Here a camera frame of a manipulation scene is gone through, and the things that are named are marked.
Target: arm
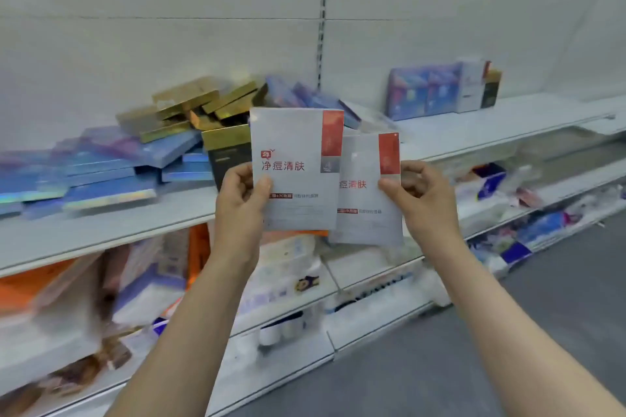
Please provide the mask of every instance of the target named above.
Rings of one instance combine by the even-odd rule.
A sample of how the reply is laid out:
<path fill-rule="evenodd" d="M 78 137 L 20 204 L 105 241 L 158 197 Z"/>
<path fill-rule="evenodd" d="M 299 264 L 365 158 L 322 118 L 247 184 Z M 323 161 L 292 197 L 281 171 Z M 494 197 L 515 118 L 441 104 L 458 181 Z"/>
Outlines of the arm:
<path fill-rule="evenodd" d="M 465 245 L 454 189 L 424 162 L 380 180 L 466 321 L 509 415 L 626 416 L 625 408 L 530 319 Z"/>
<path fill-rule="evenodd" d="M 272 182 L 261 179 L 250 194 L 251 188 L 251 164 L 224 176 L 211 257 L 106 417 L 206 413 L 241 294 L 259 260 L 262 209 Z"/>

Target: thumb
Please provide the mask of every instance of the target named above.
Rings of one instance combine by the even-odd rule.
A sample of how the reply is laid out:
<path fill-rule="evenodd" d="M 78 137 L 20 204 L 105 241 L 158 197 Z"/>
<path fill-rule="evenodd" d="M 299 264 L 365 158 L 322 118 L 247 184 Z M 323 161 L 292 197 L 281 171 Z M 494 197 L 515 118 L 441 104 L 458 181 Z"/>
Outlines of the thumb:
<path fill-rule="evenodd" d="M 404 216 L 413 208 L 413 203 L 416 199 L 407 193 L 400 182 L 381 178 L 378 181 L 378 187 L 402 210 Z"/>
<path fill-rule="evenodd" d="M 270 198 L 270 192 L 272 192 L 272 179 L 268 176 L 262 177 L 261 180 L 257 182 L 254 186 L 254 190 L 252 191 L 252 195 L 250 195 L 250 199 L 247 201 L 248 204 L 252 205 L 259 210 L 262 210 L 267 203 L 267 200 Z"/>

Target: red stripe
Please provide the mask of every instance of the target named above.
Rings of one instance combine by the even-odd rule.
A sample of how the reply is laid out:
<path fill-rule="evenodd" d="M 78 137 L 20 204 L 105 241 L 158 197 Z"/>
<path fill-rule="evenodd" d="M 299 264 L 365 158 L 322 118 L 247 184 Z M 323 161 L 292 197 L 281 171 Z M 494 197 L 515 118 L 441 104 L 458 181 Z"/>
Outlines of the red stripe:
<path fill-rule="evenodd" d="M 400 138 L 397 132 L 378 134 L 381 175 L 400 175 Z"/>
<path fill-rule="evenodd" d="M 322 114 L 322 156 L 340 157 L 344 135 L 344 112 L 324 110 Z"/>

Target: hand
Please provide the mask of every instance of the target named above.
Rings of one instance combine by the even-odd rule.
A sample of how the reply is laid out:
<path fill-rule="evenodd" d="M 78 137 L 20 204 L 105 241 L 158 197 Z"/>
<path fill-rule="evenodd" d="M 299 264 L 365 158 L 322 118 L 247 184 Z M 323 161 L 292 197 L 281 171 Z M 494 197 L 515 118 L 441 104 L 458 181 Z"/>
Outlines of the hand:
<path fill-rule="evenodd" d="M 402 210 L 406 227 L 425 255 L 463 242 L 455 189 L 437 168 L 406 160 L 401 162 L 401 183 L 380 179 L 378 187 Z"/>
<path fill-rule="evenodd" d="M 259 262 L 263 207 L 272 179 L 263 177 L 253 190 L 252 164 L 230 168 L 215 202 L 215 241 L 212 256 L 225 257 L 250 275 Z"/>

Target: gray floor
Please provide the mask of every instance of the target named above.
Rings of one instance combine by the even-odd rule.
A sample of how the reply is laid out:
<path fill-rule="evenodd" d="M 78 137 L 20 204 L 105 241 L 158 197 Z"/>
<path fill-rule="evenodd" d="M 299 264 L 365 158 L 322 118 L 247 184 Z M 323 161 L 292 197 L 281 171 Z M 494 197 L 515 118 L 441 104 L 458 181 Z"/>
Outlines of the gray floor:
<path fill-rule="evenodd" d="M 626 403 L 626 214 L 532 257 L 504 285 Z M 420 317 L 232 417 L 501 416 L 453 308 Z"/>

